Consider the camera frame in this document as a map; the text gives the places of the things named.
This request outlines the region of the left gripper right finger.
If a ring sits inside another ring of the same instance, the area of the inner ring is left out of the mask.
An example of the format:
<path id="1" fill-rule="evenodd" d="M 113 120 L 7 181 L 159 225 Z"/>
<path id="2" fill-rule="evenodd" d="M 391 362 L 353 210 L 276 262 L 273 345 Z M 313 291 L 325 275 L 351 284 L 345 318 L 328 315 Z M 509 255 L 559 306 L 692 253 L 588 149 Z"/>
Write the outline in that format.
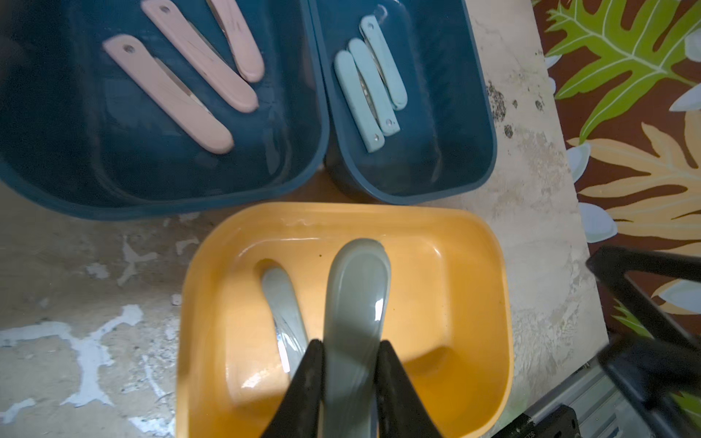
<path id="1" fill-rule="evenodd" d="M 375 367 L 379 436 L 441 437 L 390 341 L 381 341 Z"/>

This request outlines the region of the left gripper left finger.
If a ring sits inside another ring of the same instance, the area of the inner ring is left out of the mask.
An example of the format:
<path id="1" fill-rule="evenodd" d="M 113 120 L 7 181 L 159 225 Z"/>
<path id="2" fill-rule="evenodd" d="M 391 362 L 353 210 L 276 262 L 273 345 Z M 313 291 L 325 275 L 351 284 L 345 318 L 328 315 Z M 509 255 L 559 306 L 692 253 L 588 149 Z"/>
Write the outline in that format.
<path id="1" fill-rule="evenodd" d="M 313 339 L 262 438 L 315 438 L 324 392 L 324 346 Z"/>

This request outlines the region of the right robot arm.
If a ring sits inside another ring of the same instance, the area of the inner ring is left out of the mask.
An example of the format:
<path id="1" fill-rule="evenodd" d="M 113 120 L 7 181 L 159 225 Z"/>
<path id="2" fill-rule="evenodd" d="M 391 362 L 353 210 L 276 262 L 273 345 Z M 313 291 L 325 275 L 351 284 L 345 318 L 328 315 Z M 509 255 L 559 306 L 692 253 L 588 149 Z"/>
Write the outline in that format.
<path id="1" fill-rule="evenodd" d="M 605 374 L 657 437 L 699 437 L 673 395 L 700 394 L 700 337 L 683 330 L 628 277 L 644 272 L 698 282 L 700 258 L 602 246 L 587 268 L 651 334 L 625 335 L 597 354 Z"/>

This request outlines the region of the yellow storage box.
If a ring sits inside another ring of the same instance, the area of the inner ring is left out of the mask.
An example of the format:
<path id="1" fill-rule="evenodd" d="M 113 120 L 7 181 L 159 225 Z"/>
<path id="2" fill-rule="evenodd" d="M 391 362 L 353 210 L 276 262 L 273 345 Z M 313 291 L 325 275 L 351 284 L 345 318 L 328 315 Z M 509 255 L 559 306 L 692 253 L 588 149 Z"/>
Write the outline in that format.
<path id="1" fill-rule="evenodd" d="M 383 337 L 445 437 L 478 437 L 502 414 L 514 374 L 505 263 L 470 213 L 370 204 L 268 203 L 226 219 L 199 247 L 183 290 L 180 437 L 258 437 L 286 389 L 261 276 L 290 276 L 307 335 L 323 335 L 334 257 L 379 241 L 392 268 Z"/>

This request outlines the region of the right teal storage box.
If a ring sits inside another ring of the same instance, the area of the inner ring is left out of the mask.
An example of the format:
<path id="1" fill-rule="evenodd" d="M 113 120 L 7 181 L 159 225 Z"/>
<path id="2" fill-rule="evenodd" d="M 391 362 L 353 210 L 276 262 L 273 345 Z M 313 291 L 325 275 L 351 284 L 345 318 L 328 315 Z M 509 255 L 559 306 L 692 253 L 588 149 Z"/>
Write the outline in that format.
<path id="1" fill-rule="evenodd" d="M 421 204 L 480 188 L 497 139 L 478 48 L 462 1 L 313 1 L 312 24 L 333 121 L 325 165 L 348 196 Z M 367 151 L 333 60 L 374 16 L 408 93 L 399 131 Z"/>

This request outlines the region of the teal storage box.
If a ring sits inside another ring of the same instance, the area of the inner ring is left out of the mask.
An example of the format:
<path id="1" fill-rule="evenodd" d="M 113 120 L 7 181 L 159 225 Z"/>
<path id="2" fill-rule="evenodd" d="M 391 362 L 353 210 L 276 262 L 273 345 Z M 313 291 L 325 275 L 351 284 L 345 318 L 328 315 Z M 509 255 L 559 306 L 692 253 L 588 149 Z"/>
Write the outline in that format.
<path id="1" fill-rule="evenodd" d="M 333 121 L 325 165 L 348 196 L 421 204 L 480 188 L 497 139 L 478 48 L 462 1 L 313 1 L 312 24 Z M 399 131 L 367 151 L 333 60 L 374 16 L 408 93 Z"/>
<path id="2" fill-rule="evenodd" d="M 250 204 L 321 168 L 330 117 L 310 5 L 241 1 L 247 82 L 222 1 L 5 1 L 1 180 L 115 221 Z"/>

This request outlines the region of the left teal storage box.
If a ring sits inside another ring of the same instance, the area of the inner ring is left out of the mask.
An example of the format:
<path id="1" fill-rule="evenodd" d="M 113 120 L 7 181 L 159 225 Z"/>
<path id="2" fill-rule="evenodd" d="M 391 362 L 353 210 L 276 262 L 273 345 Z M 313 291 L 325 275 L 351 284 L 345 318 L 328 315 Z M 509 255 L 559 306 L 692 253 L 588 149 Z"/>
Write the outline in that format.
<path id="1" fill-rule="evenodd" d="M 321 168 L 330 117 L 310 5 L 241 1 L 247 82 L 222 1 L 5 1 L 1 180 L 115 221 L 250 204 Z"/>

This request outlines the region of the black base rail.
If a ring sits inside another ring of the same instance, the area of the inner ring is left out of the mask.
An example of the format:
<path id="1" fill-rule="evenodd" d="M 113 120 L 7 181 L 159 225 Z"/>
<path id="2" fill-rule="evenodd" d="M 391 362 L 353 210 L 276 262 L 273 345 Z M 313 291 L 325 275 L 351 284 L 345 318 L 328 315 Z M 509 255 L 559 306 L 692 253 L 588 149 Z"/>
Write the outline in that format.
<path id="1" fill-rule="evenodd" d="M 494 437 L 653 437 L 642 418 L 591 360 Z"/>

